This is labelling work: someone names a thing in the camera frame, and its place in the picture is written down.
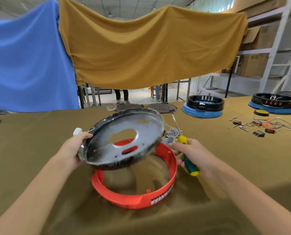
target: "person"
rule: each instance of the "person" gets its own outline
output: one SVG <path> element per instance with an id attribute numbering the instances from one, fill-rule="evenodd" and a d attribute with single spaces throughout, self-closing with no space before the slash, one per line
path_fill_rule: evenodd
<path id="1" fill-rule="evenodd" d="M 160 86 L 163 86 L 163 85 L 156 85 L 156 86 L 155 86 L 155 96 L 156 96 L 156 100 L 157 100 L 158 102 L 161 101 L 161 96 L 159 95 L 159 87 L 160 87 Z"/>
<path id="2" fill-rule="evenodd" d="M 21 196 L 0 217 L 0 235 L 39 235 L 50 210 L 70 173 L 80 165 L 77 152 L 82 140 L 92 137 L 83 132 L 68 139 L 43 167 Z M 263 235 L 291 235 L 291 213 L 254 186 L 229 165 L 215 157 L 198 141 L 174 143 L 176 154 L 183 152 L 226 192 Z"/>
<path id="3" fill-rule="evenodd" d="M 121 97 L 120 97 L 120 90 L 119 89 L 114 89 L 115 94 L 116 94 L 116 103 L 119 104 Z M 124 103 L 130 103 L 128 99 L 128 90 L 123 90 L 124 93 Z"/>

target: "blue plastic base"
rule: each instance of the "blue plastic base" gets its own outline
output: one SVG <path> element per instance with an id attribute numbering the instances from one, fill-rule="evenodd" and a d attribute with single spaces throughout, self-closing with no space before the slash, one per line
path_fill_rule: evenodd
<path id="1" fill-rule="evenodd" d="M 210 111 L 198 111 L 191 109 L 187 106 L 187 102 L 184 103 L 182 111 L 188 115 L 201 117 L 201 118 L 216 118 L 222 115 L 222 111 L 210 112 Z"/>
<path id="2" fill-rule="evenodd" d="M 269 113 L 273 113 L 273 114 L 291 114 L 291 109 L 261 106 L 261 105 L 253 103 L 252 101 L 249 102 L 249 106 L 254 108 L 254 109 L 266 110 Z"/>

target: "mustard fabric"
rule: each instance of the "mustard fabric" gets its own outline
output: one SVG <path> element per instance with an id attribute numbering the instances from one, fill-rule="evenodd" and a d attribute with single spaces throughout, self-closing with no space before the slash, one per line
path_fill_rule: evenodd
<path id="1" fill-rule="evenodd" d="M 60 0 L 59 31 L 79 86 L 139 89 L 225 69 L 246 30 L 244 13 L 166 6 L 120 21 Z"/>

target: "screwdriver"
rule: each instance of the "screwdriver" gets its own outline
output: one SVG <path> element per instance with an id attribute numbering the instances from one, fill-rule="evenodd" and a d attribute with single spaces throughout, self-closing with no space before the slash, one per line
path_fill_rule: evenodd
<path id="1" fill-rule="evenodd" d="M 180 128 L 176 122 L 174 114 L 172 113 L 171 115 L 173 116 L 173 119 L 175 121 L 175 124 L 176 124 L 177 129 L 178 129 L 179 134 L 180 134 L 178 141 L 182 144 L 188 144 L 187 138 L 185 136 L 183 136 L 181 131 L 180 131 Z M 185 162 L 185 167 L 190 175 L 197 176 L 200 173 L 199 168 L 190 161 L 190 159 L 186 156 L 186 154 L 184 154 L 184 162 Z"/>

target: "jeans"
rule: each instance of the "jeans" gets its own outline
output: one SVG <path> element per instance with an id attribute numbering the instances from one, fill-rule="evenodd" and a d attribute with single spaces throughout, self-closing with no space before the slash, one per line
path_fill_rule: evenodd
<path id="1" fill-rule="evenodd" d="M 115 94 L 116 94 L 116 99 L 120 100 L 120 91 L 118 89 L 114 89 Z M 128 90 L 123 90 L 124 93 L 124 101 L 128 100 Z"/>
<path id="2" fill-rule="evenodd" d="M 161 97 L 159 96 L 159 86 L 163 86 L 163 85 L 156 85 L 155 86 L 155 94 L 156 94 L 156 99 L 160 99 Z"/>

